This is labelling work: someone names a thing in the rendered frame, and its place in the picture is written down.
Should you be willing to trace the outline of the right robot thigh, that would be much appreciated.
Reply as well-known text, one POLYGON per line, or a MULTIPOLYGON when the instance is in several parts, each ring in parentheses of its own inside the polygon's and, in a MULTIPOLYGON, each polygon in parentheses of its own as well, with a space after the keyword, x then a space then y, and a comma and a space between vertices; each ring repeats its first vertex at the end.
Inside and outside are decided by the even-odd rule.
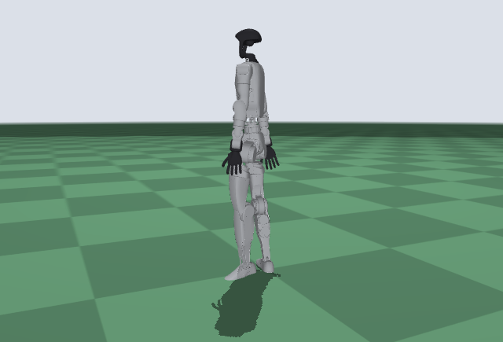
POLYGON ((265 212, 265 203, 264 203, 264 191, 263 191, 263 176, 264 176, 264 166, 263 163, 260 163, 261 159, 266 158, 266 144, 264 146, 264 150, 256 156, 254 163, 245 163, 248 171, 250 172, 250 190, 251 190, 251 205, 255 209, 255 213, 257 215, 264 214, 265 212))

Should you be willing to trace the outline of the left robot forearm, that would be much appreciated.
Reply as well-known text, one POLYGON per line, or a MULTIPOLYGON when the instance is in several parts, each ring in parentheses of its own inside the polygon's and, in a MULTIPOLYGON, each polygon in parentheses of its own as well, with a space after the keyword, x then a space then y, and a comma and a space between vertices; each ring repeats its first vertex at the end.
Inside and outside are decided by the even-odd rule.
POLYGON ((234 116, 233 116, 233 128, 232 131, 232 148, 240 149, 240 143, 242 138, 244 137, 244 125, 247 121, 247 112, 246 106, 243 101, 236 101, 233 105, 234 108, 234 116))

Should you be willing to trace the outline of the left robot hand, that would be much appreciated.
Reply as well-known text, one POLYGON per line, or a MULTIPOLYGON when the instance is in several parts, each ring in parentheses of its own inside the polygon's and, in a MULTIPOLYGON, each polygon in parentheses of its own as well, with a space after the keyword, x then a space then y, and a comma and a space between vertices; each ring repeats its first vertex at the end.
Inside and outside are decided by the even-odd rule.
MULTIPOLYGON (((233 140, 233 139, 232 139, 233 140)), ((241 155, 240 155, 240 152, 242 151, 242 145, 243 145, 243 142, 241 140, 241 143, 240 143, 240 149, 233 149, 232 148, 232 140, 230 142, 230 150, 232 152, 230 152, 227 156, 227 158, 225 158, 225 160, 223 161, 222 163, 222 167, 225 166, 226 162, 228 161, 228 166, 227 166, 227 169, 226 169, 226 173, 229 174, 229 167, 231 165, 231 175, 233 175, 233 166, 235 166, 235 175, 237 175, 237 165, 239 164, 239 173, 241 174, 241 164, 242 164, 242 159, 241 159, 241 155)))

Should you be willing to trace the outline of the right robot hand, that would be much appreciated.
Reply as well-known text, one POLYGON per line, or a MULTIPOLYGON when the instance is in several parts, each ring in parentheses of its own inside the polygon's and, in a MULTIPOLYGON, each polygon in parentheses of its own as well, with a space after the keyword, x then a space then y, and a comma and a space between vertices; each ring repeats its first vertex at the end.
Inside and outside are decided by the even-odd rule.
MULTIPOLYGON (((270 170, 272 170, 272 165, 271 165, 271 162, 270 162, 270 159, 272 160, 272 163, 273 163, 273 166, 274 168, 276 168, 275 166, 275 163, 274 163, 274 159, 277 163, 277 166, 279 166, 279 163, 277 161, 277 158, 276 158, 276 153, 275 151, 271 148, 272 146, 272 141, 271 141, 271 137, 270 137, 270 144, 269 145, 266 145, 266 158, 265 158, 265 163, 266 163, 266 169, 268 170, 268 164, 267 164, 267 160, 269 161, 269 165, 270 165, 270 170), (274 157, 274 159, 273 159, 274 157)), ((263 159, 260 160, 260 163, 263 162, 263 159)))

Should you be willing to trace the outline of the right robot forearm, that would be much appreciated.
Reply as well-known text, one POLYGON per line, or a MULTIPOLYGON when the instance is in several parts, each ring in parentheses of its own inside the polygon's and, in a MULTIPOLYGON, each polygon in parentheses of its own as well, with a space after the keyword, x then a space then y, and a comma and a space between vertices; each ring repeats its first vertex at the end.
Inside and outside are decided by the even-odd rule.
POLYGON ((267 110, 266 110, 266 113, 263 114, 263 118, 257 118, 257 121, 260 126, 260 132, 261 133, 263 132, 266 145, 270 144, 270 131, 267 129, 269 127, 268 120, 269 120, 269 115, 268 115, 267 110))

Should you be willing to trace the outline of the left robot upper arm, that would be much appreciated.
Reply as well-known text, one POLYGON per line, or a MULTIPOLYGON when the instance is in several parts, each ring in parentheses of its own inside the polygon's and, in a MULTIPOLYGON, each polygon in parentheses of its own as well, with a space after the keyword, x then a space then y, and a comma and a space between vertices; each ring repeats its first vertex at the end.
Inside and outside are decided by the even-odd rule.
POLYGON ((239 100, 237 101, 243 101, 245 103, 246 111, 248 109, 249 104, 250 79, 252 77, 252 74, 253 74, 253 68, 251 64, 237 65, 236 67, 237 93, 239 95, 239 100))

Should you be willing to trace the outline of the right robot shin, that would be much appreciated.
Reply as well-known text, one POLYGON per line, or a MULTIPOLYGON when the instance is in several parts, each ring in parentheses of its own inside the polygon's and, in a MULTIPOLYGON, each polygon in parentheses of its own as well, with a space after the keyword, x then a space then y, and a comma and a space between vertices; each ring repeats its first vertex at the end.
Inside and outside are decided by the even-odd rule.
POLYGON ((265 212, 264 214, 257 215, 254 214, 255 220, 255 229, 260 242, 261 251, 263 255, 263 262, 266 261, 266 257, 270 260, 270 217, 268 215, 268 203, 266 198, 264 199, 265 203, 265 212))

